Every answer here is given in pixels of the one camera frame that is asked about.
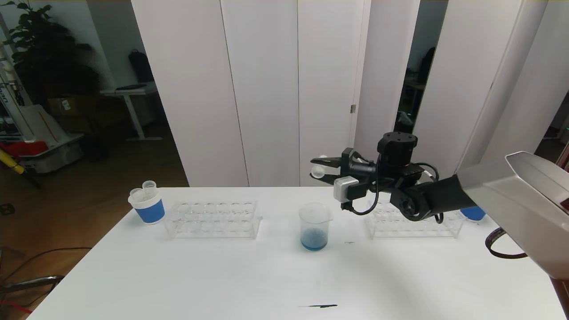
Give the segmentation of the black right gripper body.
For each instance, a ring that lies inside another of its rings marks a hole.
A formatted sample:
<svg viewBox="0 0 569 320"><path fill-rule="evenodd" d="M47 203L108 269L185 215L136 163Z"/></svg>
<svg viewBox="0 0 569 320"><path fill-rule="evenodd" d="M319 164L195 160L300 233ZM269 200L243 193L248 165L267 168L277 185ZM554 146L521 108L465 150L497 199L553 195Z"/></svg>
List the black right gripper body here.
<svg viewBox="0 0 569 320"><path fill-rule="evenodd" d="M340 176L352 177L364 184L373 184L377 179L377 165L367 160L353 148L346 148L341 154Z"/></svg>

